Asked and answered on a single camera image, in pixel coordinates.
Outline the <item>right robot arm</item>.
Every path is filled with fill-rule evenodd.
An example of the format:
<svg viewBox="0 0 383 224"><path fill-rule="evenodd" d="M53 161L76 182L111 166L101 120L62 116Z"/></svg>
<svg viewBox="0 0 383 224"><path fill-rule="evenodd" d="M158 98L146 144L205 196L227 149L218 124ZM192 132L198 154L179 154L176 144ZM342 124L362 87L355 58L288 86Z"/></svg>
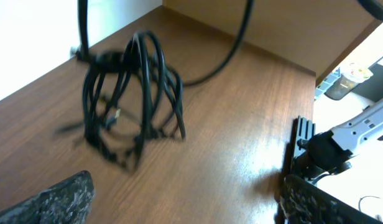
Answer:
<svg viewBox="0 0 383 224"><path fill-rule="evenodd" d="M328 131L315 131L316 124L309 119L294 120L289 165L291 174L312 184L350 169L349 160L369 141L383 141L383 98Z"/></svg>

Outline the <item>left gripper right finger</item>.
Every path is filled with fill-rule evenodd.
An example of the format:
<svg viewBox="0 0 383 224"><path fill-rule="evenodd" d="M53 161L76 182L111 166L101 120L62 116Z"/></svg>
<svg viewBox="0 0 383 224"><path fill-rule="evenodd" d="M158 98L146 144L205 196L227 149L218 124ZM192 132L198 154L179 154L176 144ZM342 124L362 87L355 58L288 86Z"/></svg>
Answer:
<svg viewBox="0 0 383 224"><path fill-rule="evenodd" d="M279 204L289 223L380 223L292 174L284 178Z"/></svg>

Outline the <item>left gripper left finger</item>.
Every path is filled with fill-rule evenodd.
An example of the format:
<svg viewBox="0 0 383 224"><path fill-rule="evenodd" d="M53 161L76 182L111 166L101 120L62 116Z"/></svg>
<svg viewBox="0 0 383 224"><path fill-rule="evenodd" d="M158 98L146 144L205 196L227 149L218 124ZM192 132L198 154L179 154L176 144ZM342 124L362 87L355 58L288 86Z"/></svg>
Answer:
<svg viewBox="0 0 383 224"><path fill-rule="evenodd" d="M94 198L93 179L83 170L0 211L0 223L85 223Z"/></svg>

